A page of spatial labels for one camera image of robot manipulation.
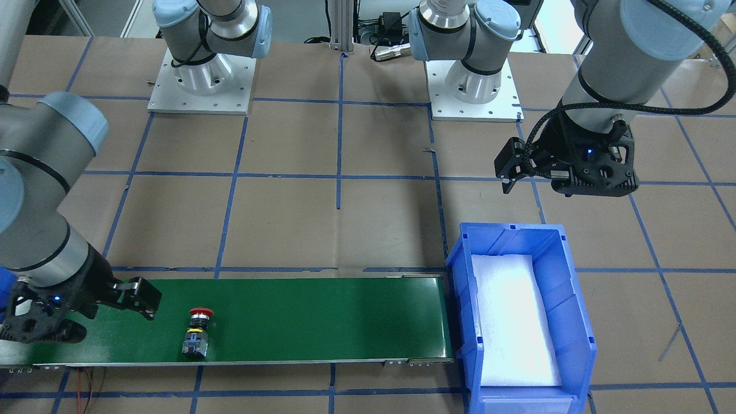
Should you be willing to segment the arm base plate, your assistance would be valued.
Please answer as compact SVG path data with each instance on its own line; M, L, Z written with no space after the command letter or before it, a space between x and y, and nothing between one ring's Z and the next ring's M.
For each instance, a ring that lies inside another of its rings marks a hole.
M434 120L515 122L524 119L507 60L492 75L473 73L460 60L428 61L425 69Z
M218 54L199 66L174 67L166 51L148 110L170 114L246 115L257 60Z

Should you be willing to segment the blue bin beside left arm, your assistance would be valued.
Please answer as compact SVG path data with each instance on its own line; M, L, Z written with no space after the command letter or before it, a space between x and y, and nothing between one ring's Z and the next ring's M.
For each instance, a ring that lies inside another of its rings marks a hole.
M561 225L462 223L447 258L470 413L582 413L597 345Z

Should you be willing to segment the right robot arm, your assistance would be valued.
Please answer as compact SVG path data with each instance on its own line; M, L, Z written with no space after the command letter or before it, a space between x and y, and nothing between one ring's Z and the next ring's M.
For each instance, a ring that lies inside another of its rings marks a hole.
M8 103L10 82L34 1L2 2L2 340L79 343L87 331L69 320L94 319L100 305L154 319L162 298L149 281L122 281L109 262L59 212L109 133L89 100L57 91L32 108ZM192 69L213 81L229 74L223 55L263 58L273 17L255 1L156 1L153 5L173 66L187 91L201 91Z

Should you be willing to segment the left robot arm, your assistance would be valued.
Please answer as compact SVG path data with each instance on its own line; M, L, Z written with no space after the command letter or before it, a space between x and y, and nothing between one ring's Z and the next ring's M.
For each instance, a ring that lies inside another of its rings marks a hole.
M733 1L574 1L576 21L592 40L557 106L527 139L512 137L494 160L505 194L539 176L570 196L623 197L639 188L630 122L636 113L712 113L734 96L734 63L711 29ZM408 13L416 60L452 60L449 86L458 99L493 99L500 71L521 30L504 1L421 1ZM703 108L649 105L657 90L702 44L716 54L726 91Z

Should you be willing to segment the blue bin beside right arm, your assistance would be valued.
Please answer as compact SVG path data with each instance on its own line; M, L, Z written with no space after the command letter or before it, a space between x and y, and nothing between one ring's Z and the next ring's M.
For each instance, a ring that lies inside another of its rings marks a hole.
M0 268L0 322L3 323L5 319L5 312L7 310L8 301L10 299L11 289L17 281L17 276L10 270L4 267Z

